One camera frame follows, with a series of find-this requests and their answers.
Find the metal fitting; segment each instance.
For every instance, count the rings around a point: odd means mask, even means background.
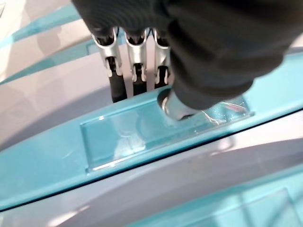
[[[170,75],[170,47],[168,45],[161,45],[159,42],[160,36],[156,29],[153,30],[155,41],[155,84],[160,83],[160,66],[166,66],[164,83],[168,84],[168,77]]]
[[[95,44],[97,47],[99,47],[99,53],[101,55],[102,61],[104,63],[104,66],[107,69],[108,77],[112,77],[112,70],[110,69],[108,58],[114,57],[115,58],[115,64],[116,64],[116,73],[119,76],[122,76],[122,60],[120,56],[119,51],[119,45],[117,40],[117,34],[116,34],[116,28],[112,29],[112,34],[109,34],[109,36],[112,36],[112,38],[109,38],[109,42],[106,43],[106,45],[101,45],[98,42],[98,38],[92,35],[93,40],[95,41]]]
[[[164,113],[176,121],[187,119],[201,112],[184,105],[172,89],[162,91],[158,96],[158,103]]]
[[[138,41],[137,44],[132,43],[131,36],[125,33],[125,39],[127,43],[127,50],[128,50],[128,57],[131,66],[132,72],[132,81],[137,81],[137,73],[135,70],[135,66],[140,64],[142,68],[141,72],[141,79],[142,81],[146,81],[146,64],[147,64],[147,53],[146,53],[146,41],[148,36],[148,30],[145,29],[144,32],[141,34],[141,39],[137,39],[137,36],[134,37],[133,40]]]

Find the black sleeve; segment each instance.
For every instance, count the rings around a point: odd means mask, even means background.
[[[194,109],[245,92],[303,32],[303,0],[72,1],[96,36],[111,26],[165,32],[173,88]]]

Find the black glove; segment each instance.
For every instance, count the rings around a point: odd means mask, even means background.
[[[154,27],[171,46],[173,89],[194,109],[236,97],[303,32],[303,0],[73,0],[94,36]]]

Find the clear plastic tab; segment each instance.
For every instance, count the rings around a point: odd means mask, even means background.
[[[251,115],[239,97],[179,122],[166,116],[156,100],[100,116],[81,125],[89,171],[114,166]]]

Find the transparent plastic lid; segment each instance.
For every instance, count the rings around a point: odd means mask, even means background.
[[[89,171],[114,166],[252,115],[241,96],[179,122],[167,117],[157,100],[100,116],[81,124]]]

